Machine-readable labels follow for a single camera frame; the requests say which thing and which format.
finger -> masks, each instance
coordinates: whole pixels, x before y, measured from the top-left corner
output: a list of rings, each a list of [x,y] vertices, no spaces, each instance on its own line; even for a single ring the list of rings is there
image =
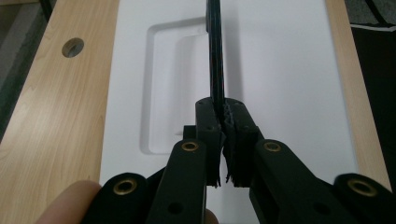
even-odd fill
[[[84,218],[101,186],[89,180],[74,183],[62,192],[36,224],[77,224]]]
[[[216,218],[215,214],[213,214],[212,211],[207,208],[205,211],[205,224],[219,224],[219,221]]]

white plastic surface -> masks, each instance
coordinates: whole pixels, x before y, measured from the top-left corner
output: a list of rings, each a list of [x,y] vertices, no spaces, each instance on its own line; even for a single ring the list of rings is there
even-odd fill
[[[166,165],[209,96],[206,0],[121,0],[101,183]],[[358,172],[324,0],[221,1],[226,96],[318,177]],[[208,188],[221,223],[258,223],[248,189]]]

black strip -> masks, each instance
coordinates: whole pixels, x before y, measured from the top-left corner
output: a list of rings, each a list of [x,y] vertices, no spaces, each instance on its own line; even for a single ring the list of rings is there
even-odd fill
[[[219,121],[222,122],[224,117],[224,75],[219,0],[207,0],[206,30],[209,32],[210,97],[213,100]]]

wooden board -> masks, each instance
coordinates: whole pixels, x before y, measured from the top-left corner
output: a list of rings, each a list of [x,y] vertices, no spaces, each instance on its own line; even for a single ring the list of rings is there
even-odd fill
[[[58,0],[0,146],[0,223],[32,223],[68,185],[98,180],[118,5]],[[75,37],[84,48],[66,58]]]
[[[327,0],[326,6],[360,173],[390,189],[344,0]]]

hole in wood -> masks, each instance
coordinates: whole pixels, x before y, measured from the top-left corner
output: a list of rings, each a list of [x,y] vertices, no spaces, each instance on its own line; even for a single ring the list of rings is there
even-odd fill
[[[84,48],[84,41],[80,38],[69,39],[62,48],[62,54],[66,58],[73,58],[79,55]]]

